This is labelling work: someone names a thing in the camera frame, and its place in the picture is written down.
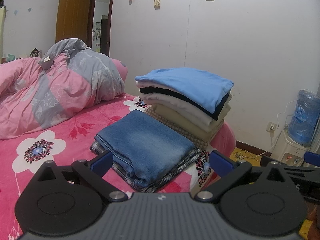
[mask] wooden door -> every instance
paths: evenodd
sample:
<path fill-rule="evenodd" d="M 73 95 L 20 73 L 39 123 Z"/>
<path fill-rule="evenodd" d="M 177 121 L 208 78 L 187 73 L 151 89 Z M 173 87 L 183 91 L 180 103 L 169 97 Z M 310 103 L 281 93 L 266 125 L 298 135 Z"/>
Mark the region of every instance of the wooden door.
<path fill-rule="evenodd" d="M 100 53 L 109 56 L 108 19 L 101 19 Z"/>
<path fill-rule="evenodd" d="M 60 0 L 57 14 L 56 42 L 68 38 L 87 41 L 90 0 Z"/>

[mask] black folded garment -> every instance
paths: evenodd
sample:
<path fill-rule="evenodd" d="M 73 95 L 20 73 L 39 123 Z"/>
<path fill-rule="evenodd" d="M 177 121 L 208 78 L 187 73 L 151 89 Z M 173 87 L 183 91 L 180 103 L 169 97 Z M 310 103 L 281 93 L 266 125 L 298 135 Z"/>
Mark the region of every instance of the black folded garment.
<path fill-rule="evenodd" d="M 230 93 L 227 93 L 221 100 L 221 102 L 217 105 L 214 113 L 210 113 L 209 111 L 205 110 L 202 106 L 198 105 L 197 103 L 195 103 L 194 101 L 192 101 L 191 99 L 187 98 L 186 96 L 179 94 L 177 92 L 171 91 L 169 89 L 164 89 L 164 88 L 154 88 L 154 87 L 147 87 L 147 88 L 140 88 L 140 93 L 142 94 L 151 94 L 151 93 L 159 93 L 159 94 L 163 94 L 163 95 L 168 95 L 168 96 L 172 96 L 178 99 L 181 99 L 183 101 L 186 101 L 194 106 L 196 106 L 197 108 L 199 108 L 202 112 L 204 112 L 205 114 L 207 114 L 208 116 L 212 117 L 214 120 L 218 120 L 219 118 L 219 114 L 221 113 L 221 110 L 224 106 L 224 104 L 226 103 Z"/>

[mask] checkered fabric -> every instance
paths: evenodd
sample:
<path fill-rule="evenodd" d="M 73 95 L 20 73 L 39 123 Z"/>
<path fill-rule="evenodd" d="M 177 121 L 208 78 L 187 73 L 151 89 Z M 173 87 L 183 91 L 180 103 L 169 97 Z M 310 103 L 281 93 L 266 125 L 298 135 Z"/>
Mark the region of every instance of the checkered fabric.
<path fill-rule="evenodd" d="M 98 141 L 94 141 L 90 146 L 90 150 L 95 154 L 99 155 L 105 151 L 102 145 Z M 187 168 L 190 164 L 195 162 L 198 157 L 201 155 L 201 150 L 199 148 L 193 148 L 190 152 L 188 152 L 180 162 L 166 175 L 164 175 L 161 179 L 158 179 L 154 183 L 151 183 L 148 187 L 144 188 L 135 188 L 133 186 L 132 181 L 126 176 L 125 170 L 116 162 L 113 162 L 112 169 L 122 178 L 124 181 L 133 187 L 135 190 L 140 192 L 152 193 L 156 190 L 160 189 L 170 180 L 172 180 L 175 176 L 177 176 L 180 172 L 182 172 L 185 168 Z"/>
<path fill-rule="evenodd" d="M 193 134 L 187 132 L 180 126 L 176 125 L 173 122 L 170 122 L 169 120 L 165 119 L 161 115 L 157 114 L 155 111 L 153 111 L 152 106 L 149 106 L 146 110 L 145 113 L 153 117 L 154 119 L 158 120 L 159 122 L 165 124 L 166 126 L 170 127 L 171 129 L 175 130 L 179 134 L 183 135 L 184 137 L 188 138 L 190 141 L 194 143 L 194 145 L 200 149 L 206 149 L 208 144 L 212 141 L 212 139 L 216 136 L 216 134 L 219 132 L 220 128 L 223 125 L 224 119 L 217 125 L 217 130 L 216 132 L 211 136 L 209 141 L 205 142 L 201 140 L 200 138 L 194 136 Z"/>

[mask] blue water jug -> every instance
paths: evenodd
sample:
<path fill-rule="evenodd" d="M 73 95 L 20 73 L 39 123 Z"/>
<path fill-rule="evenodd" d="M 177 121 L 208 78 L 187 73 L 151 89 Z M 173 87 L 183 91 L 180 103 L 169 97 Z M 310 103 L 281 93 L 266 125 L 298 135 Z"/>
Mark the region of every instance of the blue water jug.
<path fill-rule="evenodd" d="M 308 147 L 320 114 L 320 97 L 309 90 L 300 90 L 296 109 L 288 127 L 295 142 Z"/>

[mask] yellow floor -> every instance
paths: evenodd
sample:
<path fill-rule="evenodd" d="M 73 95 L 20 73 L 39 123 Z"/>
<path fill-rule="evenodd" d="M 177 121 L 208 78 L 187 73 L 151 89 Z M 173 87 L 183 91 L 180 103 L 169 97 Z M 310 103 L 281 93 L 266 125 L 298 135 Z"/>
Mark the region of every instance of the yellow floor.
<path fill-rule="evenodd" d="M 236 161 L 236 160 L 246 160 L 248 162 L 250 162 L 253 166 L 260 166 L 260 159 L 261 157 L 260 156 L 257 156 L 255 154 L 252 154 L 252 153 L 249 153 L 245 150 L 241 150 L 239 148 L 236 148 L 231 156 L 230 156 L 230 159 Z M 311 226 L 311 221 L 310 220 L 305 220 L 300 231 L 299 231 L 299 234 L 304 238 L 304 239 L 307 239 L 307 235 L 308 235 L 308 231 L 309 231 L 309 228 Z"/>

